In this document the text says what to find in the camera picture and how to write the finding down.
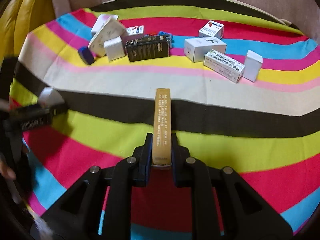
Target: human hand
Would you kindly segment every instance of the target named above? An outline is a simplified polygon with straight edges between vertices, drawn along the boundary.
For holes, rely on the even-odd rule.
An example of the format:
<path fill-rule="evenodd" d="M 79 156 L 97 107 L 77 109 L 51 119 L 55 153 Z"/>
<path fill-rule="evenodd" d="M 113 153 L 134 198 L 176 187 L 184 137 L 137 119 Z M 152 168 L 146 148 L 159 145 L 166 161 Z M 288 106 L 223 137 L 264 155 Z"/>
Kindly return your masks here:
<path fill-rule="evenodd" d="M 16 179 L 14 171 L 0 159 L 0 174 L 6 179 Z"/>

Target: triangular hole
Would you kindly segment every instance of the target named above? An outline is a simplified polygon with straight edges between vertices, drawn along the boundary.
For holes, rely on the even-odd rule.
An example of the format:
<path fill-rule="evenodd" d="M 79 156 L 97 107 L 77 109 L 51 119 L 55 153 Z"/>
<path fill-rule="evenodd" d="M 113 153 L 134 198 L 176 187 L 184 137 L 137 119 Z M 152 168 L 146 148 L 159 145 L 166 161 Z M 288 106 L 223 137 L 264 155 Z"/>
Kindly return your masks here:
<path fill-rule="evenodd" d="M 81 185 L 73 192 L 73 194 L 62 204 L 64 211 L 76 215 L 82 203 L 82 199 L 87 190 L 88 182 L 83 181 Z"/>
<path fill-rule="evenodd" d="M 235 184 L 235 188 L 238 192 L 242 208 L 247 215 L 251 215 L 262 210 L 262 205 L 260 205 L 239 182 Z"/>

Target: striped tablecloth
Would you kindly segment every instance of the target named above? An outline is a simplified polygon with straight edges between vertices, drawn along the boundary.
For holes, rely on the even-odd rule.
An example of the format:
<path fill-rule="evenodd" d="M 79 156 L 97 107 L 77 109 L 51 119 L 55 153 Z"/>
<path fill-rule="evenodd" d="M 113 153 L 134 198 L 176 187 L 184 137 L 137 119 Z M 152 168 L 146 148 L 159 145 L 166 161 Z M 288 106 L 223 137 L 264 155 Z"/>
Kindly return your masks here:
<path fill-rule="evenodd" d="M 233 167 L 297 231 L 320 201 L 320 46 L 259 15 L 202 0 L 157 1 L 80 9 L 27 36 L 11 98 L 28 105 L 49 85 L 70 106 L 51 127 L 24 134 L 35 173 L 29 205 L 42 214 L 90 166 L 115 165 L 143 145 L 155 89 L 164 87 L 180 144 L 209 166 Z M 119 15 L 126 27 L 144 25 L 145 33 L 172 33 L 171 56 L 85 65 L 77 49 L 88 45 L 101 12 Z M 227 55 L 240 62 L 249 49 L 263 56 L 255 83 L 234 84 L 184 56 L 184 40 L 208 20 L 225 25 Z M 153 170 L 148 187 L 132 192 L 132 238 L 188 239 L 190 232 L 189 189 L 175 188 L 170 171 Z"/>

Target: metal screw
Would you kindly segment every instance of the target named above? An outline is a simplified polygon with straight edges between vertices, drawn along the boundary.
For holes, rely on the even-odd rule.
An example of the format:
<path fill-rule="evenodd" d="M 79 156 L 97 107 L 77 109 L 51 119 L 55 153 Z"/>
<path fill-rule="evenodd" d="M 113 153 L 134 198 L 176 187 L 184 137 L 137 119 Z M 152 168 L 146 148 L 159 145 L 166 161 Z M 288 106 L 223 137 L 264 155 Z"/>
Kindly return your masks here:
<path fill-rule="evenodd" d="M 231 174 L 233 172 L 233 169 L 231 167 L 224 167 L 223 172 L 225 174 Z"/>
<path fill-rule="evenodd" d="M 193 164 L 196 162 L 196 159 L 194 157 L 188 157 L 186 158 L 186 162 L 189 164 Z"/>
<path fill-rule="evenodd" d="M 100 168 L 98 166 L 92 166 L 90 168 L 90 172 L 91 173 L 97 173 L 100 170 Z"/>
<path fill-rule="evenodd" d="M 135 157 L 129 157 L 129 158 L 127 158 L 127 163 L 132 164 L 132 163 L 135 163 L 136 161 L 137 161 L 137 159 L 136 159 Z"/>

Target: small white box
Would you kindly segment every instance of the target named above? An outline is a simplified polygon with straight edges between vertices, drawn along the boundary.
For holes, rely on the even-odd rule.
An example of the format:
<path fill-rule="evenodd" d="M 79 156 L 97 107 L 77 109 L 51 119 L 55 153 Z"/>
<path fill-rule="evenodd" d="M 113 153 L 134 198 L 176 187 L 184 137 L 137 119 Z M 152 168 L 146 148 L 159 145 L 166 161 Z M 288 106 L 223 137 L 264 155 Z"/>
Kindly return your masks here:
<path fill-rule="evenodd" d="M 224 25 L 214 21 L 209 21 L 205 26 L 199 30 L 199 37 L 223 37 Z"/>
<path fill-rule="evenodd" d="M 125 56 L 122 46 L 122 40 L 120 37 L 105 41 L 104 49 L 110 61 Z"/>
<path fill-rule="evenodd" d="M 214 49 L 204 56 L 204 65 L 237 83 L 242 76 L 244 65 Z"/>
<path fill-rule="evenodd" d="M 259 54 L 248 50 L 247 56 L 244 60 L 244 72 L 243 77 L 255 82 L 262 66 L 263 58 Z"/>
<path fill-rule="evenodd" d="M 91 36 L 94 36 L 97 33 L 97 31 L 101 29 L 103 24 L 109 19 L 110 16 L 112 16 L 115 20 L 117 20 L 119 17 L 118 15 L 100 14 L 94 26 L 91 29 Z"/>
<path fill-rule="evenodd" d="M 122 43 L 126 45 L 127 41 L 141 39 L 144 36 L 144 25 L 126 28 L 126 32 L 122 34 Z"/>
<path fill-rule="evenodd" d="M 104 50 L 104 42 L 121 36 L 125 32 L 125 27 L 115 20 L 112 16 L 103 24 L 102 28 L 97 31 L 89 42 L 88 48 L 100 57 L 106 52 Z"/>
<path fill-rule="evenodd" d="M 204 60 L 204 55 L 210 49 L 214 49 L 224 54 L 226 48 L 227 44 L 216 37 L 194 38 L 184 40 L 183 52 L 192 62 L 198 62 Z"/>

